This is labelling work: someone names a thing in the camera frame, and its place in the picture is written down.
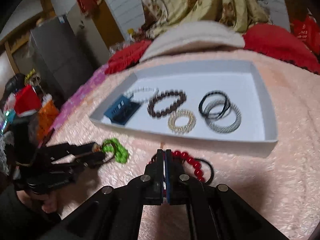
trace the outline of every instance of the white box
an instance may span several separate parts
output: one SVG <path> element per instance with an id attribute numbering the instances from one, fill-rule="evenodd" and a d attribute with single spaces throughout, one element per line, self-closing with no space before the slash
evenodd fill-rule
<path id="1" fill-rule="evenodd" d="M 104 116 L 105 111 L 121 94 L 139 87 L 159 88 L 160 92 L 183 90 L 187 101 L 178 109 L 194 113 L 194 129 L 187 134 L 174 134 L 167 125 L 169 115 L 161 119 L 152 118 L 147 112 L 148 103 L 144 103 L 125 126 L 112 124 Z M 201 99 L 212 90 L 227 93 L 230 101 L 241 111 L 241 124 L 232 133 L 212 131 L 198 111 Z M 137 93 L 137 99 L 139 96 L 144 98 L 146 94 Z M 208 98 L 204 107 L 214 98 Z M 165 109 L 173 101 L 172 97 L 163 99 L 155 105 L 155 111 Z M 252 62 L 241 60 L 189 61 L 137 70 L 107 96 L 90 120 L 99 127 L 145 139 L 259 157 L 267 157 L 271 153 L 278 137 L 274 108 L 266 86 Z M 217 124 L 230 125 L 234 120 L 233 113 Z M 187 121 L 178 119 L 176 124 L 183 125 Z"/>

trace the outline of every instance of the silver rivet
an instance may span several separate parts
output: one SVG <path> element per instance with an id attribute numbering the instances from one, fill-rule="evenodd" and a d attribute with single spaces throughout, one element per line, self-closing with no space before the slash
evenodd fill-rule
<path id="1" fill-rule="evenodd" d="M 187 174 L 181 174 L 179 177 L 182 181 L 187 181 L 190 179 L 189 175 Z"/>
<path id="2" fill-rule="evenodd" d="M 103 188 L 101 189 L 101 192 L 102 192 L 103 194 L 110 194 L 110 193 L 112 192 L 112 187 L 110 187 L 110 186 L 105 186 L 105 187 L 103 187 Z"/>
<path id="3" fill-rule="evenodd" d="M 140 179 L 145 182 L 145 181 L 149 181 L 151 178 L 149 175 L 142 175 Z"/>
<path id="4" fill-rule="evenodd" d="M 220 184 L 219 186 L 218 186 L 218 190 L 220 190 L 220 191 L 222 191 L 222 192 L 226 192 L 226 191 L 228 191 L 228 186 L 226 185 L 226 184 Z"/>

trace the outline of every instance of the bed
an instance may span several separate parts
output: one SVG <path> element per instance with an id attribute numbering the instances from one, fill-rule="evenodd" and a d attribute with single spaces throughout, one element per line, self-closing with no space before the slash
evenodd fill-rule
<path id="1" fill-rule="evenodd" d="M 89 116 L 102 100 L 132 71 L 195 59 L 242 59 L 258 68 L 271 95 L 279 142 L 268 158 L 237 156 L 224 152 L 185 148 L 147 141 L 95 127 Z M 244 50 L 188 53 L 149 60 L 121 73 L 106 76 L 74 107 L 49 145 L 63 142 L 102 143 L 117 137 L 128 149 L 127 164 L 109 163 L 86 170 L 74 185 L 59 191 L 60 214 L 66 217 L 102 186 L 120 187 L 143 174 L 158 148 L 181 149 L 210 161 L 215 169 L 212 185 L 225 183 L 289 239 L 308 239 L 320 215 L 320 77 L 291 64 Z M 67 156 L 63 161 L 70 161 Z M 183 206 L 146 206 L 139 239 L 188 239 Z"/>

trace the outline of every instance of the brown beaded bracelet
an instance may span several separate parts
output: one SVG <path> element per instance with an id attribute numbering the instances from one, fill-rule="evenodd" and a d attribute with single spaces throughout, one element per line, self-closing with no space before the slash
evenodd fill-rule
<path id="1" fill-rule="evenodd" d="M 165 110 L 157 111 L 155 112 L 154 107 L 155 104 L 158 101 L 161 101 L 163 98 L 166 97 L 172 97 L 172 96 L 180 96 L 180 99 L 177 101 L 173 102 L 169 107 L 167 107 Z M 170 91 L 165 91 L 161 92 L 160 94 L 154 96 L 148 104 L 147 110 L 148 113 L 152 117 L 160 118 L 162 116 L 166 116 L 167 114 L 171 114 L 173 111 L 176 111 L 179 106 L 181 106 L 185 101 L 187 100 L 187 96 L 183 91 L 178 91 L 178 90 L 170 90 Z"/>

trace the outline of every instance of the red beaded bracelet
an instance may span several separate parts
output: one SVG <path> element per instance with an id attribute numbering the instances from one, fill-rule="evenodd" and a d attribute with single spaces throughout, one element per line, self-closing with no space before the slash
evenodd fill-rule
<path id="1" fill-rule="evenodd" d="M 194 175 L 196 175 L 197 179 L 201 182 L 205 182 L 203 177 L 203 171 L 201 170 L 201 163 L 196 161 L 192 156 L 190 156 L 187 152 L 180 152 L 178 150 L 172 152 L 173 157 L 181 158 L 182 160 L 187 161 L 190 165 L 195 169 Z"/>

